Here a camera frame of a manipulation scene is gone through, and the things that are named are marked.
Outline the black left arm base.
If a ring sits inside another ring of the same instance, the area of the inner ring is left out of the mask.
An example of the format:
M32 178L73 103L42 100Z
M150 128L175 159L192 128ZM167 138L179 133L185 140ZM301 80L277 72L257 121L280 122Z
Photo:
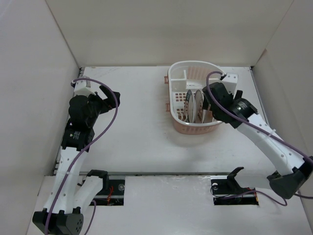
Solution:
M124 205L125 179L111 178L107 171L95 169L87 174L90 176L102 179L102 189L94 197L98 206Z

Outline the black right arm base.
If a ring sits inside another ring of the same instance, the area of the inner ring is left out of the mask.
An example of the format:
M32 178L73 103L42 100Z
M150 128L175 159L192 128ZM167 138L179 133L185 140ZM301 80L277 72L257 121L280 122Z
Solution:
M235 180L242 169L237 167L228 175L210 177L210 192L215 206L259 205L256 192L251 192L255 188L242 188Z

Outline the orange sunburst white plate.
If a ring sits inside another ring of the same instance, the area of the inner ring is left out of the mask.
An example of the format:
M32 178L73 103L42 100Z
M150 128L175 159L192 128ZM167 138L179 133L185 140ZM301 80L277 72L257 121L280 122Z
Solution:
M203 110L202 111L202 123L210 123L213 121L213 114L210 110Z

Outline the green rimmed white plate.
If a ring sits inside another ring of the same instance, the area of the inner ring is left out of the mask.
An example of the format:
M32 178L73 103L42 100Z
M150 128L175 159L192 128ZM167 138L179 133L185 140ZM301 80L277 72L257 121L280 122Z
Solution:
M185 122L193 123L194 121L194 96L191 90L188 90L185 97Z

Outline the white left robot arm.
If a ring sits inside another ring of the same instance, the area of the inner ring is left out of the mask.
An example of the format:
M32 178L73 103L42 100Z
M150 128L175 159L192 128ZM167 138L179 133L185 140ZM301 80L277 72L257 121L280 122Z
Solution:
M120 105L120 93L110 92L102 99L89 88L76 89L69 101L67 121L60 148L60 162L49 198L41 211L34 212L33 224L45 235L78 235L84 224L84 212L96 194L109 190L109 176L103 170L91 170L78 186L82 164L96 138L93 126L100 114Z

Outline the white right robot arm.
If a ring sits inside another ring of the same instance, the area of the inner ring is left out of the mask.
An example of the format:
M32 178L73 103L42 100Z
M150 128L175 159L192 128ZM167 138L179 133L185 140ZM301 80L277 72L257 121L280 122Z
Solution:
M225 85L215 82L203 88L203 105L216 120L230 124L246 136L275 167L268 176L257 173L244 174L238 166L227 176L226 187L230 194L243 192L244 188L271 189L283 199L296 195L313 173L313 158L282 140L271 129L242 91L229 93Z

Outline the red lettered white plate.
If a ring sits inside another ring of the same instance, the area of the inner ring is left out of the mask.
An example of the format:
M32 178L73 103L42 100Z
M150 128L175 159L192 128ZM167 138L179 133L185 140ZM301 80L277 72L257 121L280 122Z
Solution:
M196 105L196 114L195 114L195 123L202 123L203 121L203 94L201 90L195 92L195 105Z

